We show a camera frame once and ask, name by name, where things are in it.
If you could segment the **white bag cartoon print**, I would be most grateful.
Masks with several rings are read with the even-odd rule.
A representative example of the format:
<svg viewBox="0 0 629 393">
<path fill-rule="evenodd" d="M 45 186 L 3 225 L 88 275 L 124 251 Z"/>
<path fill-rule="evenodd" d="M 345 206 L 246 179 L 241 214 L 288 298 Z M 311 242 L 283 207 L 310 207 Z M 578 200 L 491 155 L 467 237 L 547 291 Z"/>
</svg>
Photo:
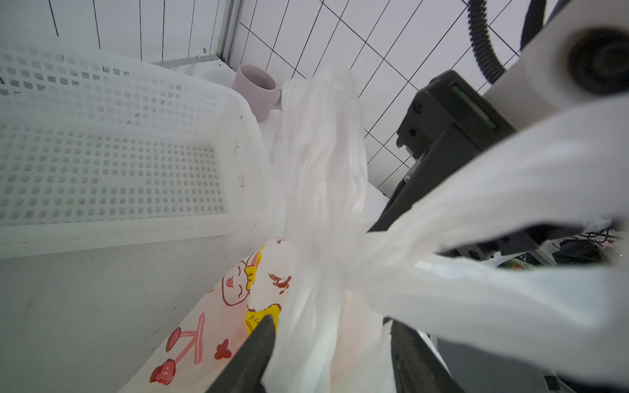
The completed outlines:
<svg viewBox="0 0 629 393">
<path fill-rule="evenodd" d="M 575 377 L 628 383 L 628 263 L 514 272 L 445 251 L 532 224 L 628 217 L 628 97 L 500 142 L 385 232 L 361 223 L 367 167 L 347 70 L 283 87 L 276 152 L 288 235 L 216 284 L 124 386 L 203 392 L 246 341 L 276 336 L 269 392 L 391 392 L 390 317 Z"/>
</svg>

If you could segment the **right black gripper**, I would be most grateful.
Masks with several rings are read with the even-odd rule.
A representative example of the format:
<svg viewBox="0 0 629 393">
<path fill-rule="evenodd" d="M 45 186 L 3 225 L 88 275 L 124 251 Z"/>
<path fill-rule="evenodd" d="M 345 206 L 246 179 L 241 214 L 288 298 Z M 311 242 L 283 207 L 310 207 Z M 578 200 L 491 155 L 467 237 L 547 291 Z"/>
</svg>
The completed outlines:
<svg viewBox="0 0 629 393">
<path fill-rule="evenodd" d="M 483 152 L 515 135 L 515 129 L 456 72 L 432 79 L 414 95 L 396 131 L 396 144 L 410 151 L 415 164 L 396 186 L 389 203 L 369 230 L 370 255 L 403 252 L 384 239 L 396 220 L 432 190 Z M 581 224 L 532 224 L 481 242 L 450 247 L 445 257 L 489 260 L 497 253 L 537 250 L 544 242 L 579 234 L 597 236 L 614 227 L 614 217 L 594 215 Z"/>
</svg>

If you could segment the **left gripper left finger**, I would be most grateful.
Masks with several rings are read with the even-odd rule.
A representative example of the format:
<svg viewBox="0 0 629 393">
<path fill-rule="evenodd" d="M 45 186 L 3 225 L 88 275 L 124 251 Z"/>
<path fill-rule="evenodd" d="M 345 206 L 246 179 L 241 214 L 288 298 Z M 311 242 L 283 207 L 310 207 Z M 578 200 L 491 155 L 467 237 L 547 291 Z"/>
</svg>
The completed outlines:
<svg viewBox="0 0 629 393">
<path fill-rule="evenodd" d="M 275 347 L 275 324 L 265 316 L 206 393 L 264 393 L 262 377 Z"/>
</svg>

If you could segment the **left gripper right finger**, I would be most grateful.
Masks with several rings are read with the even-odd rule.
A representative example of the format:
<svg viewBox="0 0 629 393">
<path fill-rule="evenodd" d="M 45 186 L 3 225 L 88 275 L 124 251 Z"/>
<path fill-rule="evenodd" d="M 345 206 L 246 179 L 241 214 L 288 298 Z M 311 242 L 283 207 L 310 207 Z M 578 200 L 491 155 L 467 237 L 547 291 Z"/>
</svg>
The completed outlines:
<svg viewBox="0 0 629 393">
<path fill-rule="evenodd" d="M 464 393 L 419 333 L 396 320 L 391 359 L 397 393 Z"/>
</svg>

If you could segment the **white perforated plastic basket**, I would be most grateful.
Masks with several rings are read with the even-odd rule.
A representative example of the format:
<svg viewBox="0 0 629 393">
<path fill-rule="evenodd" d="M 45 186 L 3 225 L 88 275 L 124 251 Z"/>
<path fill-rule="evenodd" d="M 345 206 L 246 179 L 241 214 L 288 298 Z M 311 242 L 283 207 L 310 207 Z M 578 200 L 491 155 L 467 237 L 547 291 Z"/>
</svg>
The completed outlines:
<svg viewBox="0 0 629 393">
<path fill-rule="evenodd" d="M 272 216 L 234 90 L 58 39 L 1 44 L 1 256 L 230 234 Z"/>
</svg>

